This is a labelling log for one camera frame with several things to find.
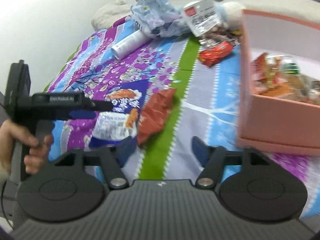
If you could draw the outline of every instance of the black cable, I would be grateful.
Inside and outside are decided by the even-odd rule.
[[[6,213],[4,211],[4,207],[3,207],[3,195],[4,195],[4,189],[5,189],[6,185],[7,185],[7,180],[4,182],[4,184],[2,186],[1,197],[0,197],[1,209],[2,209],[2,213],[3,213],[3,216],[4,216],[5,220],[7,220],[7,223],[13,229],[13,225],[9,222],[9,219],[7,218],[7,215],[6,215]]]

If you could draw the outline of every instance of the white cylindrical bottle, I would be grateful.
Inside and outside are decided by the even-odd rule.
[[[111,52],[116,59],[121,60],[150,40],[150,37],[146,36],[142,31],[137,30],[122,41],[113,45],[111,47]]]

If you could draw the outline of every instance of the ribbed gray surface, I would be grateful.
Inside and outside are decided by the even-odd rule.
[[[263,225],[226,211],[215,194],[188,180],[135,181],[112,191],[89,216],[65,224],[28,220],[12,232],[17,240],[309,240],[313,233],[297,220]]]

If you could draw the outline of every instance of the red logo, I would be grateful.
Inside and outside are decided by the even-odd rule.
[[[186,13],[186,15],[188,16],[193,16],[195,15],[197,12],[196,12],[196,8],[194,6],[188,8],[188,9],[185,9],[184,12]]]

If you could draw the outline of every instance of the round black disc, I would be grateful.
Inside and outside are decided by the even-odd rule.
[[[306,203],[303,183],[284,174],[239,172],[220,186],[223,205],[237,216],[260,222],[280,222],[299,215]]]
[[[45,222],[65,222],[100,205],[105,196],[103,185],[85,172],[68,168],[61,174],[40,171],[22,183],[17,199],[27,215]]]

